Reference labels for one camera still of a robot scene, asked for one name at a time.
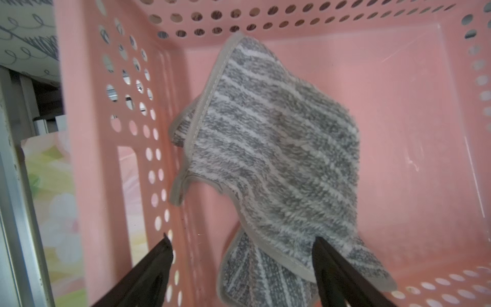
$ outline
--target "gray striped towel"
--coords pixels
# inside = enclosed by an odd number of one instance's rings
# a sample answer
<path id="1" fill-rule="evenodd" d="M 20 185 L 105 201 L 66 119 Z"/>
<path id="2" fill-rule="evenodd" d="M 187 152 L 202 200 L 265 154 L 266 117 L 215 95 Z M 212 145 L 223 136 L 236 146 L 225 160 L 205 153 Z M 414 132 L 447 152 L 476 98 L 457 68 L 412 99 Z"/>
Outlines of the gray striped towel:
<path id="1" fill-rule="evenodd" d="M 183 184 L 212 184 L 241 226 L 218 293 L 231 306 L 305 307 L 316 296 L 311 248 L 324 237 L 382 291 L 396 283 L 356 228 L 358 129 L 345 108 L 294 77 L 257 40 L 233 35 L 206 87 L 171 127 Z"/>

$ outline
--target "pink plastic basket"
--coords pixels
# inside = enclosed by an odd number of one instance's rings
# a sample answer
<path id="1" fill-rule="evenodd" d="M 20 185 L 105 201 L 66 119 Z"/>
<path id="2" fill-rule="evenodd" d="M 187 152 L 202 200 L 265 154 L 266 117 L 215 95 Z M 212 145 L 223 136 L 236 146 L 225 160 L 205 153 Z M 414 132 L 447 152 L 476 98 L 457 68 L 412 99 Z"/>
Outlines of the pink plastic basket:
<path id="1" fill-rule="evenodd" d="M 398 282 L 388 297 L 490 306 L 489 0 L 57 0 L 55 9 L 89 302 L 132 267 L 125 146 L 137 157 L 148 246 L 172 230 L 166 304 L 221 306 L 215 279 L 235 209 L 204 184 L 182 208 L 166 202 L 179 166 L 166 132 L 241 30 L 357 120 L 358 228 Z"/>

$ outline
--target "circular hole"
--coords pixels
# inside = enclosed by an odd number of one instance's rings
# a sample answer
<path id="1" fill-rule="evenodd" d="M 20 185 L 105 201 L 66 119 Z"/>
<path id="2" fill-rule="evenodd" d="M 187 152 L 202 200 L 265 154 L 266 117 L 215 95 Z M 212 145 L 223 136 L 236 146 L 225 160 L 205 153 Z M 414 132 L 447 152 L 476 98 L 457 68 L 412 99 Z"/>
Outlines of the circular hole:
<path id="1" fill-rule="evenodd" d="M 121 132 L 121 121 L 119 118 L 116 115 L 111 115 L 110 120 L 113 130 L 116 132 Z"/>
<path id="2" fill-rule="evenodd" d="M 175 23 L 180 23 L 183 20 L 183 17 L 181 16 L 181 14 L 172 13 L 170 14 L 170 19 Z"/>
<path id="3" fill-rule="evenodd" d="M 220 18 L 221 18 L 223 15 L 222 15 L 222 13 L 221 13 L 220 11 L 213 11 L 213 12 L 212 12 L 212 14 L 211 14 L 211 16 L 212 16 L 212 19 L 214 19 L 214 20 L 218 20 L 218 19 L 220 19 Z"/>
<path id="4" fill-rule="evenodd" d="M 420 14 L 424 14 L 426 12 L 428 12 L 429 10 L 431 9 L 431 7 L 427 7 L 427 8 L 424 8 L 421 12 L 419 12 Z"/>
<path id="5" fill-rule="evenodd" d="M 476 298 L 476 296 L 474 295 L 474 293 L 472 292 L 469 292 L 467 290 L 458 290 L 457 293 L 462 296 L 462 297 L 465 297 L 466 299 L 470 299 L 470 300 L 474 300 Z"/>
<path id="6" fill-rule="evenodd" d="M 176 35 L 177 37 L 186 37 L 187 33 L 184 30 L 177 30 Z"/>
<path id="7" fill-rule="evenodd" d="M 174 285 L 177 286 L 178 283 L 179 283 L 179 270 L 177 270 L 176 273 L 174 273 Z"/>
<path id="8" fill-rule="evenodd" d="M 155 183 L 155 172 L 152 170 L 148 172 L 148 182 L 151 184 Z"/>
<path id="9" fill-rule="evenodd" d="M 150 73 L 148 72 L 148 69 L 144 69 L 143 70 L 143 73 L 145 74 L 145 79 L 147 79 L 148 81 L 150 81 Z"/>
<path id="10" fill-rule="evenodd" d="M 124 35 L 123 26 L 117 18 L 114 19 L 114 25 L 116 26 L 116 30 L 118 30 L 119 34 Z"/>
<path id="11" fill-rule="evenodd" d="M 204 34 L 205 34 L 205 30 L 203 30 L 203 29 L 194 30 L 194 35 L 196 35 L 196 36 L 202 36 Z"/>
<path id="12" fill-rule="evenodd" d="M 104 63 L 104 66 L 110 73 L 114 72 L 114 66 L 112 65 L 111 59 L 109 59 L 108 55 L 102 56 L 102 63 Z"/>
<path id="13" fill-rule="evenodd" d="M 477 35 L 477 31 L 475 29 L 472 29 L 472 30 L 467 31 L 467 33 L 464 35 L 464 38 L 465 39 L 471 39 L 471 38 L 476 37 L 476 35 Z"/>
<path id="14" fill-rule="evenodd" d="M 482 293 L 482 294 L 487 294 L 487 295 L 491 294 L 491 290 L 489 290 L 488 288 L 486 288 L 484 286 L 478 285 L 478 284 L 473 285 L 472 289 L 474 289 L 477 292 Z"/>
<path id="15" fill-rule="evenodd" d="M 166 39 L 169 37 L 169 34 L 167 34 L 167 32 L 164 32 L 164 31 L 158 31 L 157 32 L 157 36 L 161 39 Z"/>
<path id="16" fill-rule="evenodd" d="M 289 5 L 289 6 L 286 8 L 285 13 L 287 13 L 287 14 L 291 14 L 291 13 L 295 12 L 296 8 L 297 8 L 297 6 L 296 6 L 296 5 L 294 5 L 294 4 Z"/>
<path id="17" fill-rule="evenodd" d="M 136 89 L 143 94 L 143 84 L 141 84 L 140 80 L 137 80 L 135 83 L 136 83 Z"/>
<path id="18" fill-rule="evenodd" d="M 306 4 L 306 5 L 303 7 L 302 11 L 303 11 L 304 13 L 306 13 L 306 12 L 310 11 L 310 10 L 311 10 L 313 7 L 314 7 L 314 4 L 313 4 L 313 3 L 307 3 L 307 4 Z"/>
<path id="19" fill-rule="evenodd" d="M 144 104 L 143 102 L 140 102 L 140 106 L 139 106 L 139 107 L 140 107 L 140 112 L 141 112 L 141 113 L 142 113 L 144 116 L 146 116 L 146 115 L 147 115 L 147 109 L 146 109 L 146 107 L 145 107 L 145 104 Z"/>
<path id="20" fill-rule="evenodd" d="M 435 285 L 433 285 L 432 283 L 429 283 L 429 282 L 422 282 L 421 286 L 425 289 L 428 289 L 428 290 L 435 290 L 436 289 Z"/>
<path id="21" fill-rule="evenodd" d="M 104 6 L 104 3 L 102 3 L 102 0 L 95 0 L 95 5 L 97 6 L 101 14 L 107 16 L 106 7 Z"/>
<path id="22" fill-rule="evenodd" d="M 111 43 L 109 34 L 106 32 L 106 29 L 103 26 L 99 26 L 99 33 L 101 34 L 102 40 L 104 40 L 106 44 Z"/>
<path id="23" fill-rule="evenodd" d="M 152 161 L 153 159 L 153 151 L 148 147 L 145 149 L 145 157 L 147 157 L 148 161 Z"/>
<path id="24" fill-rule="evenodd" d="M 128 126 L 130 127 L 131 134 L 136 136 L 138 134 L 138 127 L 136 126 L 135 122 L 130 120 L 130 123 Z"/>
<path id="25" fill-rule="evenodd" d="M 489 101 L 491 100 L 491 91 L 485 90 L 479 94 L 479 99 L 482 101 Z"/>
<path id="26" fill-rule="evenodd" d="M 191 14 L 191 19 L 194 21 L 200 21 L 201 19 L 203 19 L 203 15 L 201 15 L 200 12 L 194 12 Z"/>
<path id="27" fill-rule="evenodd" d="M 155 230 L 159 231 L 161 227 L 162 227 L 162 218 L 156 217 L 155 218 Z"/>
<path id="28" fill-rule="evenodd" d="M 341 2 L 339 2 L 337 5 L 336 5 L 336 9 L 340 9 L 340 8 L 343 8 L 345 5 L 346 5 L 346 0 L 343 0 Z"/>
<path id="29" fill-rule="evenodd" d="M 153 193 L 152 197 L 150 198 L 150 202 L 152 203 L 152 206 L 155 208 L 159 204 L 159 196 L 157 193 Z"/>
<path id="30" fill-rule="evenodd" d="M 443 279 L 443 278 L 437 278 L 435 279 L 435 281 L 441 285 L 444 285 L 444 286 L 450 286 L 450 282 L 446 279 Z"/>
<path id="31" fill-rule="evenodd" d="M 241 16 L 242 12 L 236 8 L 235 10 L 230 12 L 230 17 L 232 18 L 239 18 Z"/>
<path id="32" fill-rule="evenodd" d="M 478 270 L 491 274 L 491 269 L 487 267 L 477 267 Z"/>
<path id="33" fill-rule="evenodd" d="M 426 303 L 430 307 L 443 307 L 443 305 L 439 301 L 436 301 L 434 299 L 427 299 Z"/>
<path id="34" fill-rule="evenodd" d="M 135 66 L 136 71 L 140 71 L 140 62 L 136 59 L 136 57 L 133 58 L 133 65 Z"/>
<path id="35" fill-rule="evenodd" d="M 124 50 L 123 45 L 119 44 L 118 49 L 119 49 L 119 54 L 121 55 L 123 60 L 126 61 L 128 59 L 128 54 L 126 53 L 126 50 Z"/>
<path id="36" fill-rule="evenodd" d="M 218 34 L 220 34 L 222 31 L 223 31 L 223 30 L 222 30 L 220 27 L 215 27 L 215 28 L 213 28 L 212 33 L 213 33 L 213 34 L 217 34 L 217 35 L 218 35 Z"/>
<path id="37" fill-rule="evenodd" d="M 415 294 L 415 295 L 421 294 L 421 291 L 416 287 L 411 287 L 411 286 L 406 287 L 406 291 L 411 293 L 411 294 Z"/>
<path id="38" fill-rule="evenodd" d="M 456 280 L 456 281 L 464 281 L 465 280 L 465 278 L 463 278 L 462 276 L 457 275 L 457 274 L 450 274 L 449 277 L 453 280 Z"/>
<path id="39" fill-rule="evenodd" d="M 443 5 L 440 5 L 439 7 L 437 7 L 436 9 L 434 9 L 433 11 L 431 11 L 432 13 L 436 13 L 438 11 L 440 11 L 441 9 L 443 8 Z"/>
<path id="40" fill-rule="evenodd" d="M 330 7 L 331 5 L 331 2 L 327 1 L 327 2 L 324 2 L 321 4 L 321 6 L 319 7 L 319 10 L 320 11 L 324 11 L 326 10 L 328 7 Z"/>
<path id="41" fill-rule="evenodd" d="M 444 9 L 445 11 L 448 11 L 449 9 L 451 9 L 452 7 L 454 7 L 455 4 L 452 4 L 451 6 L 447 7 L 446 9 Z"/>
<path id="42" fill-rule="evenodd" d="M 108 84 L 108 86 L 106 86 L 106 93 L 109 99 L 111 99 L 114 102 L 118 101 L 118 94 L 116 93 L 114 86 Z"/>
<path id="43" fill-rule="evenodd" d="M 467 50 L 467 53 L 470 55 L 470 56 L 475 56 L 476 54 L 478 54 L 479 52 L 481 51 L 481 47 L 479 47 L 478 45 L 475 45 L 475 46 L 471 46 L 469 48 L 469 50 Z"/>
<path id="44" fill-rule="evenodd" d="M 268 15 L 274 15 L 278 12 L 278 7 L 277 6 L 272 6 L 270 7 L 270 9 L 268 10 Z"/>
<path id="45" fill-rule="evenodd" d="M 483 85 L 487 84 L 488 81 L 489 81 L 489 78 L 486 75 L 478 76 L 476 78 L 476 84 L 479 86 L 483 86 Z"/>
<path id="46" fill-rule="evenodd" d="M 249 16 L 256 17 L 257 15 L 259 15 L 260 12 L 261 12 L 261 10 L 259 8 L 255 7 L 249 11 Z"/>
<path id="47" fill-rule="evenodd" d="M 406 295 L 401 291 L 392 291 L 390 294 L 392 294 L 392 296 L 395 297 L 396 299 L 403 300 L 406 298 Z"/>
<path id="48" fill-rule="evenodd" d="M 130 35 L 130 45 L 133 47 L 133 49 L 138 49 L 138 46 L 136 45 L 136 40 L 133 36 Z"/>
<path id="49" fill-rule="evenodd" d="M 148 139 L 150 137 L 150 129 L 147 125 L 143 126 L 143 135 Z"/>
<path id="50" fill-rule="evenodd" d="M 357 7 L 359 6 L 361 3 L 363 2 L 363 0 L 356 0 L 355 2 L 353 2 L 353 4 L 351 5 L 351 7 Z"/>
<path id="51" fill-rule="evenodd" d="M 162 18 L 159 15 L 157 15 L 157 14 L 152 14 L 152 15 L 148 16 L 148 20 L 151 23 L 154 23 L 156 25 L 158 25 L 159 23 L 162 22 Z"/>
<path id="52" fill-rule="evenodd" d="M 467 26 L 468 24 L 470 24 L 472 22 L 472 19 L 474 19 L 474 16 L 472 14 L 465 15 L 462 18 L 461 23 L 463 26 Z"/>
<path id="53" fill-rule="evenodd" d="M 133 103 L 133 100 L 131 100 L 131 97 L 129 95 L 125 95 L 125 100 L 126 100 L 126 106 L 130 110 L 133 110 L 135 108 L 135 104 Z"/>

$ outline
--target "microfiber cloth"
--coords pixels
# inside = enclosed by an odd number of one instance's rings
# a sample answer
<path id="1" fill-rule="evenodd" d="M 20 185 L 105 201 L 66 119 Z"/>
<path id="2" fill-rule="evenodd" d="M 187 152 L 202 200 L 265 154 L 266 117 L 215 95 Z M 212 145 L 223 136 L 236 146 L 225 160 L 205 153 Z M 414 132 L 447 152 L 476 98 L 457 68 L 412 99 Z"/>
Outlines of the microfiber cloth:
<path id="1" fill-rule="evenodd" d="M 222 300 L 307 306 L 315 296 L 317 236 L 377 289 L 396 289 L 357 233 L 359 136 L 344 107 L 294 77 L 260 42 L 236 33 L 180 120 L 172 136 L 184 160 L 171 202 L 180 204 L 187 182 L 208 182 L 233 200 L 245 231 L 222 261 Z M 303 298 L 300 305 L 292 297 Z"/>

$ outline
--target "floral printed surface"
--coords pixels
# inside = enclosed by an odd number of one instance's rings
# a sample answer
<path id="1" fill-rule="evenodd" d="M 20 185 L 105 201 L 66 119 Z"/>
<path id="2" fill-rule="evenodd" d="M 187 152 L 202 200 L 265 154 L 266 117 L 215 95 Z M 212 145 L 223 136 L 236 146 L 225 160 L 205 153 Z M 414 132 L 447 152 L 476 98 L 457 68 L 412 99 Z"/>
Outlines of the floral printed surface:
<path id="1" fill-rule="evenodd" d="M 22 142 L 56 307 L 87 306 L 82 243 L 66 132 Z M 147 253 L 136 156 L 118 148 L 133 265 Z"/>

